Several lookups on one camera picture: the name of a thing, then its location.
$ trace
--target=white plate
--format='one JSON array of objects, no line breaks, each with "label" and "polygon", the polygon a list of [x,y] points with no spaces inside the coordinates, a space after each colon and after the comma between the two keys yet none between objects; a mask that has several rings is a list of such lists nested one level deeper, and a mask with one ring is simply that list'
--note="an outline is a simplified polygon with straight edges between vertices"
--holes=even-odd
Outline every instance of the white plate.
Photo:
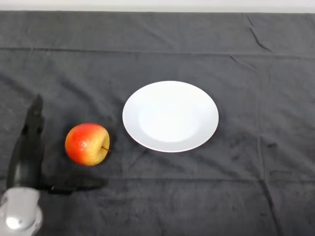
[{"label": "white plate", "polygon": [[128,99],[123,122],[129,135],[143,146],[180,152],[211,138],[219,113],[211,97],[196,86],[162,81],[140,88]]}]

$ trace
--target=white wall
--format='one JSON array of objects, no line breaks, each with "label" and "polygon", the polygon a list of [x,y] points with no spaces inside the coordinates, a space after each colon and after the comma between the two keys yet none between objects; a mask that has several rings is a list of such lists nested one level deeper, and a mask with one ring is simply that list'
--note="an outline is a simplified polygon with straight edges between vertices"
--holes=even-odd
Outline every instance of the white wall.
[{"label": "white wall", "polygon": [[0,10],[315,13],[315,0],[0,0]]}]

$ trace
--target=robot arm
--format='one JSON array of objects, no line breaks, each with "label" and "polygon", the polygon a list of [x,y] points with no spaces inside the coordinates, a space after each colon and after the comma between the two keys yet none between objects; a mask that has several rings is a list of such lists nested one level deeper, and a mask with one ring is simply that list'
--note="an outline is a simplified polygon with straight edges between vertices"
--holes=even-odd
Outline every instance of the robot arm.
[{"label": "robot arm", "polygon": [[0,204],[0,236],[33,236],[43,216],[38,206],[39,191],[71,194],[102,187],[105,182],[93,177],[43,178],[41,132],[43,100],[37,96],[28,110],[25,125],[17,140],[7,173],[7,191]]}]

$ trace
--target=red apple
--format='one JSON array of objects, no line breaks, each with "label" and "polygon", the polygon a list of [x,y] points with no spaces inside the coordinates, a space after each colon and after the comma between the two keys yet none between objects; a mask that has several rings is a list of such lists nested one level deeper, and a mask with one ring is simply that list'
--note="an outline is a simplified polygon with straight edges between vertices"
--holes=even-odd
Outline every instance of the red apple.
[{"label": "red apple", "polygon": [[109,149],[109,134],[99,124],[80,124],[70,130],[64,146],[73,161],[81,165],[93,166],[106,157]]}]

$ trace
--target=table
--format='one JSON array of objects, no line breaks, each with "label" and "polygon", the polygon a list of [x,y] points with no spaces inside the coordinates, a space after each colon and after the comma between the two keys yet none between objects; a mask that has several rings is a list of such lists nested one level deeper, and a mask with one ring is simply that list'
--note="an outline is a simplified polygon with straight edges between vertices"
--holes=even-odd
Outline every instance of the table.
[{"label": "table", "polygon": [[[44,98],[47,175],[106,187],[41,194],[39,236],[313,236],[315,16],[0,13],[0,190],[28,106]],[[177,80],[205,90],[220,121],[206,144],[161,153],[125,131],[128,97]],[[112,135],[103,164],[64,151],[71,127]]]}]

